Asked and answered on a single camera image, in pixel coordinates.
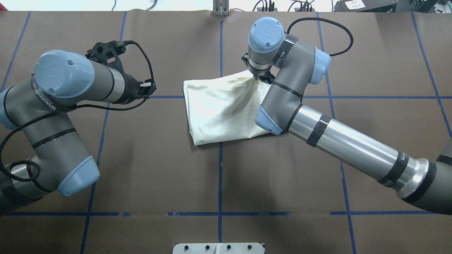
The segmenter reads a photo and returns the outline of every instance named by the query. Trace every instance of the white cloth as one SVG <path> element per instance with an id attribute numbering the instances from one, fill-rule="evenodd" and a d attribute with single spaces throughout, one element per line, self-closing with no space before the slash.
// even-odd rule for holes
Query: white cloth
<path id="1" fill-rule="evenodd" d="M 249 71 L 184 81 L 188 126 L 195 146 L 268 133 L 254 122 L 270 88 Z"/>

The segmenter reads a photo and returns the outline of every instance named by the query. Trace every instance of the blue cap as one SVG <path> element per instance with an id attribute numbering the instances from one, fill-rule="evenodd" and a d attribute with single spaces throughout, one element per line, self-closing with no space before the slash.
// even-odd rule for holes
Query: blue cap
<path id="1" fill-rule="evenodd" d="M 274 134 L 279 135 L 282 133 L 282 129 L 273 121 L 273 119 L 265 112 L 262 105 L 259 106 L 259 111 L 257 112 L 256 119 L 254 122 L 262 129 Z"/>
<path id="2" fill-rule="evenodd" d="M 34 69 L 36 84 L 58 98 L 86 92 L 94 81 L 94 67 L 84 56 L 63 50 L 44 53 Z"/>
<path id="3" fill-rule="evenodd" d="M 6 109 L 5 109 L 5 96 L 8 93 L 8 91 L 11 89 L 8 88 L 6 91 L 0 94 L 0 123 L 3 124 L 7 129 L 14 130 L 16 126 L 11 122 L 11 120 L 6 115 Z"/>
<path id="4" fill-rule="evenodd" d="M 322 80 L 323 76 L 325 76 L 330 63 L 330 55 L 315 47 L 314 70 L 312 71 L 312 77 L 309 83 L 313 85 L 318 84 L 320 80 Z"/>
<path id="5" fill-rule="evenodd" d="M 65 197 L 75 194 L 90 186 L 100 177 L 99 169 L 92 156 L 83 160 L 58 186 L 58 191 Z"/>
<path id="6" fill-rule="evenodd" d="M 248 36 L 249 46 L 256 52 L 268 53 L 277 49 L 284 40 L 284 28 L 272 17 L 258 19 Z"/>

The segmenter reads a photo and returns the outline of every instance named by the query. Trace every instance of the white sticker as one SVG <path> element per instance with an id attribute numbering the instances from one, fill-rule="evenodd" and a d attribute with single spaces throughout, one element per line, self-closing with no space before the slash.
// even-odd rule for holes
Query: white sticker
<path id="1" fill-rule="evenodd" d="M 348 2 L 345 2 L 345 4 L 348 9 L 361 9 L 361 8 L 366 7 L 362 0 L 348 1 Z"/>

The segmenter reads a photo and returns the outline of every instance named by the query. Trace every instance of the white label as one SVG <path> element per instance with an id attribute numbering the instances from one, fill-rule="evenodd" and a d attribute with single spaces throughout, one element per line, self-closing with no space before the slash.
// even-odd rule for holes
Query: white label
<path id="1" fill-rule="evenodd" d="M 348 9 L 361 9 L 366 7 L 363 1 L 361 0 L 348 1 L 345 2 L 345 5 L 347 6 Z"/>

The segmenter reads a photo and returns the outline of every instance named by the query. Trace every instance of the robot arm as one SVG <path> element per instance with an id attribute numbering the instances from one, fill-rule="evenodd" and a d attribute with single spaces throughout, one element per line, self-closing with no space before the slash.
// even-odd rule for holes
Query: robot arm
<path id="1" fill-rule="evenodd" d="M 414 159 L 301 103 L 308 83 L 317 84 L 330 56 L 284 33 L 274 18 L 257 20 L 250 31 L 248 69 L 271 84 L 256 124 L 279 135 L 287 131 L 355 167 L 403 201 L 421 209 L 452 214 L 452 141 L 436 162 Z M 280 68 L 277 76 L 271 66 Z"/>
<path id="2" fill-rule="evenodd" d="M 23 131 L 36 152 L 0 173 L 0 215 L 54 190 L 70 196 L 99 179 L 97 165 L 66 113 L 85 106 L 76 105 L 82 100 L 127 104 L 154 92 L 153 77 L 144 83 L 124 73 L 118 55 L 130 43 L 136 42 L 99 42 L 87 58 L 48 51 L 30 79 L 0 94 L 0 122 L 12 130 L 26 126 Z"/>

